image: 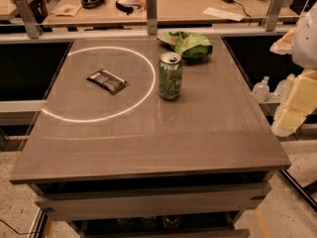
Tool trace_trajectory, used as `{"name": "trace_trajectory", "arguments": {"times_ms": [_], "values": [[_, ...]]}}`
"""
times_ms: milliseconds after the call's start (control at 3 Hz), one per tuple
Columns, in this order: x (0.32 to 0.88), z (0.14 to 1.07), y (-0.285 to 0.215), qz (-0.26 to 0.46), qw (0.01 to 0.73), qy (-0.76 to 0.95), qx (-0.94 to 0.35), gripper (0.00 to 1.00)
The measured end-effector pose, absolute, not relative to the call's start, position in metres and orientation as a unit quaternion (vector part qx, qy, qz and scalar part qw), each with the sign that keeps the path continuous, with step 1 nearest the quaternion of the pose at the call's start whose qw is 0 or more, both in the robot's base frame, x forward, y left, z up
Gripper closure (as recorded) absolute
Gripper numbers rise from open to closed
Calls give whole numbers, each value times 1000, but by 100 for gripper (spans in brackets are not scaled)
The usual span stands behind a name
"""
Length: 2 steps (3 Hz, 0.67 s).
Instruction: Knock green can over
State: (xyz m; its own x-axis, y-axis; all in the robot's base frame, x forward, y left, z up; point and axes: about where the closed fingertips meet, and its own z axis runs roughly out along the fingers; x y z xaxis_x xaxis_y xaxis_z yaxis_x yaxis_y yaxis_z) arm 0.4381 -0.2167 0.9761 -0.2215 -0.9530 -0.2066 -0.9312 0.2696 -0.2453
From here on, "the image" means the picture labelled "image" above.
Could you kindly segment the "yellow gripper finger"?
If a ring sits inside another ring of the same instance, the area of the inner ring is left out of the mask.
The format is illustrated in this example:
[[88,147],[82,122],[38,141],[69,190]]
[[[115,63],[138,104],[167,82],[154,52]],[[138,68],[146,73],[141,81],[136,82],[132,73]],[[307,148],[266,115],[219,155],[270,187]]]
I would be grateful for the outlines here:
[[317,71],[304,69],[293,80],[285,102],[280,103],[274,114],[271,132],[278,137],[294,133],[317,109]]
[[294,33],[295,29],[289,30],[282,38],[274,42],[269,50],[277,55],[291,55]]

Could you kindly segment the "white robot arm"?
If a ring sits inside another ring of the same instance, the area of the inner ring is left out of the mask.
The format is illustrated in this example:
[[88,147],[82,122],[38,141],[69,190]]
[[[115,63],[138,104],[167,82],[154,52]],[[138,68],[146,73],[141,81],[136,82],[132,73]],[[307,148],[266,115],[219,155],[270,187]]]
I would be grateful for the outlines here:
[[288,137],[317,108],[317,2],[270,50],[290,54],[292,61],[304,68],[294,79],[284,82],[271,125],[275,136]]

